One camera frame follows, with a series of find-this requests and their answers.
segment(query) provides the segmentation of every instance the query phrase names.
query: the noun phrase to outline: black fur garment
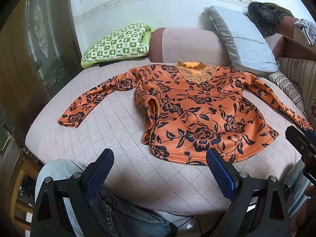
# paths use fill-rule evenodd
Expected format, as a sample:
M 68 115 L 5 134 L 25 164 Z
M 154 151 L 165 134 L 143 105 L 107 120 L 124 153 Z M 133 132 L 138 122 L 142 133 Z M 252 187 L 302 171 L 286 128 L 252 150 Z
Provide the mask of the black fur garment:
M 251 2 L 248 5 L 248 18 L 255 24 L 263 37 L 274 35 L 276 25 L 283 22 L 283 17 L 288 14 L 272 6 L 260 2 Z

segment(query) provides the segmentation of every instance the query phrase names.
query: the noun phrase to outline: striped cushion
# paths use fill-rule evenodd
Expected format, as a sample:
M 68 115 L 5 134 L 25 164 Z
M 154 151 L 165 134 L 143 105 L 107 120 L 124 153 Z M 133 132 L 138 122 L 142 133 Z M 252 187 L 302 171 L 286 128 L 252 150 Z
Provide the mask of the striped cushion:
M 278 58 L 281 72 L 302 91 L 307 119 L 316 130 L 316 61 Z
M 307 118 L 301 90 L 293 84 L 281 71 L 267 73 L 266 78 L 276 84 Z

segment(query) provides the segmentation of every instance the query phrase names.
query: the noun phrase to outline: wooden chair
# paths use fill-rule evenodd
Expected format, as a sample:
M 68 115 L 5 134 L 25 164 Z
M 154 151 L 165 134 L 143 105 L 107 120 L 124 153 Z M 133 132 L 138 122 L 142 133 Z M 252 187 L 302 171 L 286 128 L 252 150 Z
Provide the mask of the wooden chair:
M 31 230 L 31 224 L 15 216 L 15 208 L 29 213 L 33 213 L 33 208 L 18 200 L 18 192 L 25 174 L 36 180 L 40 170 L 41 166 L 23 153 L 12 138 L 0 165 L 0 202 L 4 203 L 4 210 L 10 220 L 17 227 L 28 231 Z

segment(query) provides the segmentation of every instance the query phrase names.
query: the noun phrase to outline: shirt sleeve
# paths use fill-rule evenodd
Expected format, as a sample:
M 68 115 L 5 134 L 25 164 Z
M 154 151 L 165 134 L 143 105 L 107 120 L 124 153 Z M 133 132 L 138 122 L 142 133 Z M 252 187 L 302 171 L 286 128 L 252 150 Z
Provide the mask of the shirt sleeve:
M 251 92 L 258 95 L 264 102 L 269 104 L 271 107 L 289 116 L 302 130 L 313 130 L 310 123 L 306 119 L 297 115 L 286 105 L 284 105 L 266 83 L 264 83 L 251 73 L 243 72 L 243 74 L 247 79 L 247 88 Z
M 83 119 L 108 94 L 118 91 L 128 91 L 136 87 L 140 68 L 130 69 L 124 74 L 117 75 L 93 87 L 80 95 L 64 112 L 58 124 L 68 127 L 78 127 Z

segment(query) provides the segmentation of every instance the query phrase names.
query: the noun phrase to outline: white wall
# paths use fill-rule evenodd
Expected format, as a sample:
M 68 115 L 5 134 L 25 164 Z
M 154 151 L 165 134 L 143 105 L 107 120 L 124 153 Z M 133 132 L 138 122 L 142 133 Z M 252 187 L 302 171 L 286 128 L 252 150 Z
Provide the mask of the white wall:
M 93 42 L 105 34 L 135 21 L 144 21 L 152 27 L 195 27 L 201 26 L 203 7 L 214 4 L 217 0 L 139 0 L 130 5 L 117 6 L 100 11 L 111 0 L 71 0 L 76 32 L 80 50 L 84 52 Z M 289 9 L 297 18 L 314 21 L 300 0 L 256 0 L 273 2 Z

